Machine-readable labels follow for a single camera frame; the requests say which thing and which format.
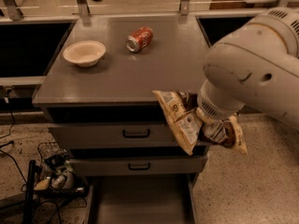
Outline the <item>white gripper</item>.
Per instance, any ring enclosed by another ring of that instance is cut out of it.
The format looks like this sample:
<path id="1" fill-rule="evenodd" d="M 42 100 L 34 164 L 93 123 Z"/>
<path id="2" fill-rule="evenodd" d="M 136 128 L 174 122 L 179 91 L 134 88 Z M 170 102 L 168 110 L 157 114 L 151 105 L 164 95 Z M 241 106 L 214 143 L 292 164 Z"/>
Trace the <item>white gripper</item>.
<path id="1" fill-rule="evenodd" d="M 227 119 L 239 111 L 244 104 L 221 91 L 206 80 L 197 96 L 196 116 L 205 124 L 210 125 L 214 119 Z"/>

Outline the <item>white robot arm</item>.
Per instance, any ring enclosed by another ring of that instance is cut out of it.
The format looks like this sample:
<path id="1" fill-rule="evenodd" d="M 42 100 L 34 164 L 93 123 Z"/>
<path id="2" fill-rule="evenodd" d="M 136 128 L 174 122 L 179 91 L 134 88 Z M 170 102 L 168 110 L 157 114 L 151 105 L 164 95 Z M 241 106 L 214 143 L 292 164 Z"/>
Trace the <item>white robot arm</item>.
<path id="1" fill-rule="evenodd" d="M 224 120 L 244 105 L 299 129 L 299 12 L 274 7 L 207 52 L 197 103 Z"/>

